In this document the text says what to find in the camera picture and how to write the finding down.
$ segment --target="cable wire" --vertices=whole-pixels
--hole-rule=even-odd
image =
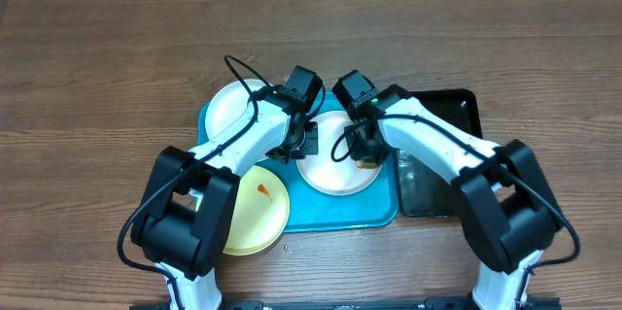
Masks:
[[[353,132],[354,130],[356,130],[357,128],[364,126],[368,123],[370,123],[371,121],[380,121],[380,120],[398,120],[398,119],[402,119],[402,120],[411,120],[411,121],[419,121],[422,122],[432,128],[434,128],[436,131],[438,131],[439,133],[443,134],[445,137],[447,137],[449,140],[451,140],[452,142],[454,142],[456,145],[460,146],[461,148],[463,148],[465,151],[469,152],[470,154],[478,157],[481,160],[488,160],[489,158],[486,157],[485,155],[483,155],[482,153],[478,152],[473,146],[466,144],[464,141],[460,140],[459,138],[457,138],[454,134],[452,134],[449,130],[445,129],[444,127],[442,127],[441,125],[438,125],[437,123],[430,121],[426,118],[423,118],[421,116],[418,115],[381,115],[378,116],[372,120],[365,120],[365,121],[361,121],[357,124],[355,124],[354,126],[350,127],[348,129],[348,131],[344,131],[343,134],[341,134],[337,140],[334,143],[334,146],[332,147],[332,151],[330,152],[330,158],[333,161],[342,161],[344,160],[351,152],[352,149],[350,149],[348,151],[348,154],[346,154],[345,156],[341,157],[341,158],[335,158],[334,157],[334,153],[336,151],[337,145],[339,145],[339,143],[341,141],[343,141],[343,139],[347,136],[348,133]],[[562,263],[566,263],[566,262],[570,262],[575,260],[578,256],[579,253],[581,252],[581,242],[579,239],[578,234],[576,233],[576,230],[574,229],[574,227],[572,226],[572,224],[564,217],[564,215],[562,214],[562,212],[558,209],[556,209],[555,207],[553,207],[553,205],[551,205],[551,203],[549,201],[547,201],[544,197],[542,197],[539,193],[537,193],[534,189],[532,189],[529,185],[527,185],[525,182],[523,182],[522,180],[520,180],[519,178],[517,178],[514,174],[512,174],[509,170],[507,170],[507,168],[498,165],[497,167],[495,167],[495,169],[498,170],[498,172],[505,177],[505,179],[507,179],[509,182],[511,182],[514,186],[525,190],[526,192],[528,192],[532,197],[534,197],[535,199],[537,199],[544,207],[546,207],[546,209],[548,209],[548,211],[555,216],[555,218],[557,218],[560,223],[562,224],[563,227],[566,228],[566,230],[569,232],[570,237],[572,238],[572,242],[574,244],[574,251],[572,252],[571,255],[567,256],[567,257],[563,257],[563,258],[556,258],[556,259],[551,259],[551,260],[545,260],[545,261],[539,261],[536,262],[532,265],[529,265],[525,268],[525,273],[523,274],[523,278],[521,279],[521,284],[519,286],[519,291],[517,293],[517,297],[515,298],[516,301],[516,308],[520,309],[520,298],[523,295],[523,292],[525,291],[525,288],[527,287],[527,281],[529,279],[529,276],[534,274],[534,270],[542,267],[542,266],[547,266],[547,265],[558,265],[558,264],[562,264]]]
[[[239,60],[239,59],[238,59],[238,58],[236,58],[236,57],[233,57],[233,56],[231,56],[231,55],[227,55],[227,56],[225,56],[226,66],[229,68],[229,70],[230,70],[230,71],[231,71],[234,75],[235,75],[237,72],[234,72],[234,71],[235,71],[235,69],[233,69],[233,67],[231,67],[231,64],[227,62],[227,59],[231,59],[231,60],[233,60],[233,61],[237,62],[239,65],[241,65],[242,67],[246,68],[246,69],[247,69],[247,70],[249,70],[251,73],[253,73],[253,74],[255,75],[255,77],[257,77],[260,81],[262,81],[262,82],[263,82],[266,86],[271,86],[271,85],[270,85],[270,83],[269,83],[269,82],[268,82],[268,81],[267,81],[264,77],[262,77],[262,76],[261,76],[261,74],[260,74],[258,71],[256,71],[253,67],[251,67],[251,66],[249,66],[248,64],[246,64],[246,63],[242,62],[241,60]]]
[[[322,108],[322,105],[324,105],[324,98],[327,96],[327,89],[324,87],[324,84],[322,84],[322,99],[320,100],[320,104],[318,105],[318,107],[316,107],[315,110],[313,110],[313,112],[311,112],[308,116],[307,116],[307,121],[311,121],[312,119],[314,119],[316,116],[318,116],[318,114],[320,113],[320,109]]]
[[[177,307],[180,310],[184,310],[184,306],[182,305],[182,300],[180,298],[180,293],[179,293],[179,287],[177,285],[177,280],[175,279],[175,277],[173,277],[173,275],[168,270],[160,269],[160,268],[157,268],[155,266],[146,265],[146,264],[142,264],[142,263],[130,260],[125,255],[125,251],[123,250],[123,240],[125,239],[125,236],[127,235],[127,232],[129,231],[129,228],[132,226],[132,224],[136,220],[136,217],[138,217],[138,215],[141,214],[147,208],[147,206],[152,201],[154,201],[154,199],[156,199],[156,197],[161,195],[166,190],[170,190],[170,189],[176,188],[179,184],[182,183],[182,181],[184,179],[187,178],[187,176],[189,174],[191,174],[191,172],[193,170],[197,170],[200,167],[201,163],[204,163],[207,160],[209,160],[210,158],[212,158],[214,155],[216,155],[218,153],[221,153],[225,148],[227,148],[229,145],[231,145],[236,140],[238,140],[242,135],[244,135],[244,133],[246,133],[246,131],[248,131],[251,128],[251,126],[253,126],[253,124],[257,121],[257,118],[258,118],[258,115],[259,115],[259,107],[258,107],[257,100],[255,98],[253,98],[253,92],[251,91],[249,86],[246,84],[246,82],[244,82],[244,80],[242,79],[240,74],[235,70],[235,68],[233,68],[233,66],[231,65],[229,60],[231,59],[231,60],[237,62],[238,64],[242,65],[243,67],[245,67],[249,71],[251,71],[251,73],[253,73],[259,79],[261,79],[267,86],[269,86],[269,83],[262,76],[260,76],[257,71],[255,71],[253,68],[251,68],[246,63],[240,61],[239,59],[237,59],[237,58],[235,58],[233,56],[230,56],[230,55],[226,55],[224,57],[224,59],[225,59],[225,64],[229,68],[231,73],[233,73],[235,78],[238,81],[240,81],[242,86],[246,89],[246,92],[248,92],[249,95],[251,95],[251,101],[253,102],[253,115],[251,116],[251,119],[235,135],[231,136],[228,140],[226,140],[225,142],[220,144],[211,153],[209,153],[209,154],[201,157],[200,159],[194,161],[188,168],[180,171],[171,180],[169,180],[166,184],[164,184],[161,188],[159,188],[154,194],[152,194],[152,196],[149,197],[143,204],[141,204],[138,208],[136,208],[136,210],[134,210],[134,212],[129,216],[127,221],[125,221],[125,224],[123,224],[123,227],[121,228],[121,231],[119,233],[119,239],[117,240],[117,254],[119,255],[119,258],[121,259],[121,261],[124,264],[126,264],[127,266],[129,266],[129,267],[133,267],[133,268],[136,268],[136,269],[139,269],[139,270],[143,270],[143,271],[149,271],[149,272],[158,273],[158,274],[164,276],[167,279],[167,283],[170,283],[171,286],[172,286],[173,294],[175,295],[175,302],[177,303]]]

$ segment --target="wooden table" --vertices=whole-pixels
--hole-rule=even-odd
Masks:
[[[467,87],[484,134],[530,144],[583,241],[530,293],[622,307],[622,0],[10,0],[0,29],[0,308],[126,309],[160,276],[115,242],[156,155],[195,144],[203,104],[233,77],[297,64],[328,86]],[[132,258],[141,252],[129,246]],[[570,251],[565,232],[546,258]],[[229,299],[467,294],[478,262],[455,219],[284,236],[224,257]]]

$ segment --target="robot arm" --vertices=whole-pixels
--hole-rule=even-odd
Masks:
[[[495,191],[512,183],[494,169],[507,168],[559,210],[532,151],[518,141],[500,147],[466,134],[406,90],[390,86],[378,91],[358,71],[341,78],[333,92],[354,122],[345,132],[352,159],[379,164],[389,151],[401,149],[456,189],[466,241],[482,261],[471,294],[474,305],[514,309],[517,302],[525,302],[525,269],[538,261],[561,224],[519,188],[499,203]]]
[[[244,114],[214,139],[189,152],[169,147],[158,156],[143,202],[181,170],[191,165],[197,168],[149,204],[131,230],[132,242],[142,247],[145,257],[175,279],[180,299],[167,280],[170,309],[178,310],[178,303],[188,310],[219,309],[223,297],[216,286],[214,267],[225,248],[240,177],[264,155],[288,161],[317,153],[317,143],[306,146],[317,142],[317,137],[305,135],[317,131],[317,124],[307,121],[306,114],[321,86],[315,72],[297,66],[285,86],[254,92],[257,120],[228,147],[221,148],[221,144],[253,119],[255,109],[250,102]],[[214,151],[217,155],[198,162]],[[194,212],[172,201],[173,191],[201,197],[203,204]]]

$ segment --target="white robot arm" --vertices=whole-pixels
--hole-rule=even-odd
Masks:
[[[228,237],[240,177],[264,155],[287,162],[317,153],[317,143],[305,147],[317,142],[317,138],[305,136],[317,129],[306,115],[321,87],[322,81],[313,71],[296,66],[285,86],[266,86],[254,92],[257,106],[248,102],[242,116],[217,137],[189,152],[169,147],[158,156],[143,204],[156,193],[161,197],[137,217],[131,237],[146,258],[165,270],[170,309],[221,307],[223,297],[216,286],[214,267]],[[159,193],[162,183],[181,171],[193,171],[193,175],[176,188]],[[194,213],[171,200],[173,190],[201,197],[204,203]],[[169,304],[159,306],[169,308]]]
[[[487,157],[495,156],[494,148],[499,146],[462,132],[428,111],[414,97],[399,100],[385,112],[386,115],[419,116],[432,121]],[[425,123],[408,119],[386,119],[378,121],[378,127],[389,146],[415,156],[447,183],[458,178],[464,168],[475,168],[483,162]],[[493,185],[493,189],[500,187],[501,185]],[[541,255],[541,250],[533,251],[509,274],[493,271],[483,262],[480,263],[479,279],[472,292],[473,301],[481,310],[514,309],[525,268],[537,262]],[[527,295],[522,291],[520,300],[524,302],[526,298]]]

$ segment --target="orange sauce stain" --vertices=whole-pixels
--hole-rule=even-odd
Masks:
[[[363,161],[360,161],[360,160],[357,160],[355,163],[357,165],[357,168],[359,168],[359,169],[375,169],[375,168],[378,167],[374,163],[366,163],[366,162],[363,162]]]
[[[272,202],[272,197],[270,197],[270,192],[268,192],[268,190],[265,188],[263,184],[259,184],[259,186],[257,187],[257,190],[265,194],[266,197],[270,198],[270,202]]]

